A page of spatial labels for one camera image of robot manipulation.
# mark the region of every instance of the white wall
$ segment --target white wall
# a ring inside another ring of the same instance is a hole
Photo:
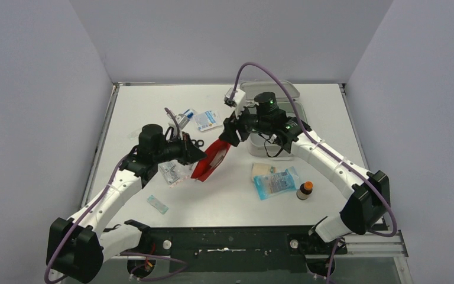
[[[71,0],[114,82],[346,82],[392,0]],[[266,78],[248,68],[245,78]]]
[[[454,283],[454,1],[394,0],[346,92],[415,283]]]
[[[0,284],[43,283],[80,205],[111,81],[71,4],[0,1]]]

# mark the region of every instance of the white table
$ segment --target white table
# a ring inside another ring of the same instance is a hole
[[[223,117],[233,109],[223,104],[223,96],[232,85],[144,85],[120,86],[98,170],[90,196],[107,183],[117,161],[138,143],[139,129],[145,124],[167,128],[164,107],[175,113],[193,108],[198,112],[216,109]],[[310,126],[337,151],[352,162],[364,166],[358,142],[337,84],[296,85]],[[192,139],[203,139],[206,149],[223,127],[201,133],[191,122],[185,129]],[[345,205],[339,191],[311,165],[293,158],[273,160],[248,153],[247,145],[231,147],[223,163],[202,183],[186,180],[173,188],[161,173],[115,215],[109,225],[133,219],[150,227],[236,227],[264,225],[310,225],[324,216],[337,213]],[[261,201],[250,181],[253,162],[273,164],[278,170],[294,166],[302,181],[314,183],[308,200],[297,199],[294,192],[282,193]],[[154,195],[170,209],[161,215],[147,203]]]

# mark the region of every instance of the small plastic item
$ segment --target small plastic item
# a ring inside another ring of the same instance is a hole
[[[300,188],[297,190],[297,197],[300,200],[306,200],[309,195],[312,193],[313,184],[311,182],[304,182],[300,185]]]
[[[170,186],[188,177],[185,168],[176,161],[160,163],[158,168]]]
[[[199,131],[207,131],[222,126],[222,119],[218,111],[205,111],[202,114],[193,116],[196,127]]]
[[[180,130],[185,128],[185,126],[189,123],[189,121],[192,119],[192,116],[194,116],[195,113],[196,113],[195,110],[188,109],[188,110],[184,111],[184,113],[178,114],[175,116],[175,119],[177,120],[177,123],[179,124]],[[173,128],[176,128],[175,122],[173,120],[170,120],[168,122],[168,125]]]
[[[275,167],[270,164],[253,163],[251,166],[251,181],[253,182],[256,176],[270,175],[275,172]]]
[[[246,102],[246,93],[241,89],[236,89],[234,92],[234,97],[231,100],[233,88],[230,88],[223,101],[230,107],[235,107],[234,113],[236,114],[236,118],[239,118],[241,112],[244,110],[245,106],[247,105]]]
[[[295,167],[290,167],[282,173],[256,176],[254,181],[260,200],[265,200],[283,192],[296,191],[300,177]]]
[[[157,209],[161,214],[165,214],[168,211],[168,206],[164,205],[161,201],[154,197],[154,195],[149,196],[147,198],[147,202],[152,205],[155,209]]]

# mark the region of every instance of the orange bottle cap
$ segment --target orange bottle cap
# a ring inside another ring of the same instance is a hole
[[[311,182],[304,183],[304,188],[308,191],[312,189],[312,186],[313,184]]]

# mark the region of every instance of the blue package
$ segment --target blue package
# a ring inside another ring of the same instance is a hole
[[[295,167],[291,167],[281,173],[256,176],[254,182],[260,200],[264,200],[279,193],[296,191],[300,178]]]

